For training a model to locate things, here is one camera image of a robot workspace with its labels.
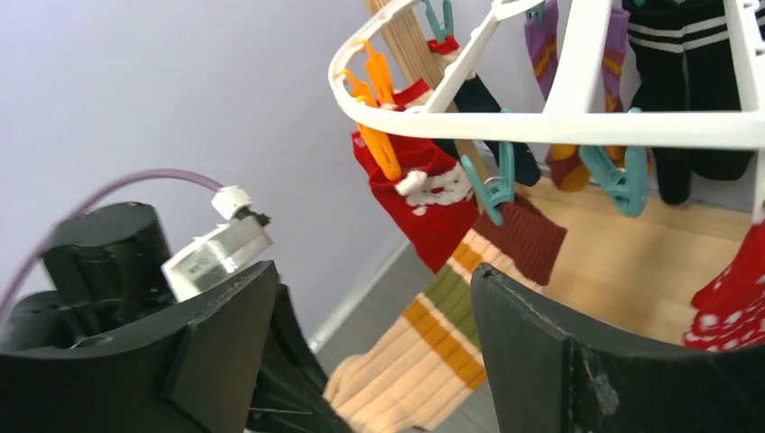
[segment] white plastic drying rack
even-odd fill
[[[588,113],[600,74],[611,0],[572,2],[558,72],[541,114],[444,113],[484,52],[500,22],[544,0],[493,0],[457,60],[424,106],[394,112],[356,102],[343,69],[397,14],[419,0],[392,0],[351,36],[329,64],[329,84],[343,112],[359,124],[389,134],[422,138],[758,150],[754,218],[765,199],[765,42],[755,11],[758,0],[724,0],[741,113]]]

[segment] orange clothespin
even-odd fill
[[[372,81],[372,86],[375,93],[377,93],[377,97],[380,99],[380,103],[395,104],[393,101],[393,80],[391,79],[391,70],[388,68],[388,60],[385,59],[384,54],[375,51],[368,40],[364,39],[361,43],[369,55],[369,59],[364,64],[366,74],[369,75],[369,80]]]
[[[351,82],[350,93],[352,97],[356,98],[356,101],[363,102],[374,108],[377,107],[372,90],[367,83],[357,80],[348,69],[343,70],[342,74]],[[362,138],[364,138],[366,147],[369,148],[369,153],[372,154],[372,158],[380,166],[380,170],[382,170],[385,178],[387,180],[399,180],[401,178],[401,166],[399,160],[396,159],[396,154],[393,152],[393,146],[388,138],[388,134],[363,124],[356,124],[356,126]]]

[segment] gray floor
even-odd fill
[[[408,247],[372,291],[318,352],[331,372],[349,355],[368,351],[411,300],[430,283],[433,274]],[[437,433],[499,433],[488,384],[435,430]]]

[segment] clothespin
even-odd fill
[[[436,38],[438,43],[443,43],[449,36],[454,34],[454,13],[452,11],[451,0],[444,0],[442,4],[444,9],[443,24],[438,20],[430,0],[422,0],[422,3],[425,4],[425,16],[428,18],[428,24],[430,24],[433,37]]]
[[[348,69],[344,69],[342,75],[350,81],[350,94],[356,98],[356,101],[374,108],[377,107],[377,103],[374,101],[374,94],[367,83],[357,80]],[[385,178],[387,180],[400,179],[401,166],[398,159],[396,159],[395,152],[393,152],[393,146],[388,138],[388,134],[372,129],[364,124],[356,124],[356,127],[362,138],[364,138],[369,153],[372,154],[372,158],[380,167],[380,170],[382,170]]]
[[[639,113],[631,108],[628,113]],[[624,170],[617,168],[602,146],[580,146],[579,158],[606,195],[627,217],[639,216],[648,200],[648,155],[642,147],[629,146]]]
[[[545,17],[545,2],[542,1],[542,3],[532,7],[528,11],[526,11],[526,20],[531,21],[534,19],[534,16],[537,17],[537,24],[542,24],[542,21]]]
[[[500,142],[500,175],[481,182],[470,158],[463,155],[460,159],[467,177],[473,184],[476,196],[484,203],[486,215],[498,226],[504,224],[502,212],[497,208],[501,203],[512,203],[515,200],[515,156],[512,143]]]
[[[362,40],[364,50],[369,55],[364,66],[369,80],[372,81],[377,97],[381,104],[395,104],[393,101],[393,80],[391,79],[391,69],[388,68],[388,60],[381,52],[377,52],[368,40]]]

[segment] baseboard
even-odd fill
[[[391,238],[386,244],[380,249],[375,260],[372,260],[373,263],[377,262],[379,264],[374,266],[374,269],[369,270],[369,272],[360,272],[361,279],[358,280],[357,284],[354,285],[337,308],[332,311],[329,318],[318,327],[318,330],[309,340],[309,348],[314,354],[321,350],[329,338],[343,325],[343,322],[358,307],[374,285],[377,284],[377,281],[383,277],[410,245],[410,241],[403,233],[397,232],[396,236]]]

